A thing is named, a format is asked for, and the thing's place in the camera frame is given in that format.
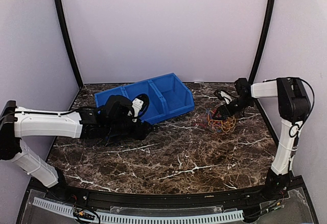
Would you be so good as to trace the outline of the blue three-compartment plastic bin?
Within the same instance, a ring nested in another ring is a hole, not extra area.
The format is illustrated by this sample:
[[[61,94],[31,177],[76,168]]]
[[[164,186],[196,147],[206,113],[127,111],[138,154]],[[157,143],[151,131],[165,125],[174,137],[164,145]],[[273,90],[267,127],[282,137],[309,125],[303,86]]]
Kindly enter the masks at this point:
[[[150,124],[181,116],[195,108],[192,92],[174,73],[96,93],[96,106],[104,105],[112,95],[148,102],[148,109],[141,120]]]

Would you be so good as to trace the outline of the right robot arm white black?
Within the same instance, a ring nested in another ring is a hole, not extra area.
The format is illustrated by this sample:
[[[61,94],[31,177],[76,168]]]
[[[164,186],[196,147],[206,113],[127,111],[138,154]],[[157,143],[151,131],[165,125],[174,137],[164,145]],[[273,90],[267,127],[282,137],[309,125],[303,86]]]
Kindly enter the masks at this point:
[[[253,106],[260,98],[277,98],[281,135],[274,161],[260,191],[263,199],[272,200],[291,183],[290,171],[298,149],[299,137],[314,108],[315,96],[308,96],[306,87],[310,87],[310,84],[299,77],[280,77],[255,84],[250,84],[246,78],[239,78],[234,85],[238,94],[236,97],[224,90],[215,91],[215,96],[225,103],[215,110],[213,120],[225,121]]]

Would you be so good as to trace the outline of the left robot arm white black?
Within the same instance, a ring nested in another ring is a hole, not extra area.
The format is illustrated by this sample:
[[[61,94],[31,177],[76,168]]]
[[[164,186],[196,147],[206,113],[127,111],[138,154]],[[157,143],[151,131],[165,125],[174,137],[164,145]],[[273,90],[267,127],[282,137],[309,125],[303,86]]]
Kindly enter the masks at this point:
[[[112,95],[99,107],[83,106],[70,111],[32,110],[9,100],[1,112],[1,160],[11,161],[36,178],[60,201],[68,201],[72,190],[62,171],[33,152],[24,137],[49,136],[73,139],[128,137],[144,140],[153,126],[141,121],[150,105],[148,95],[133,100]]]

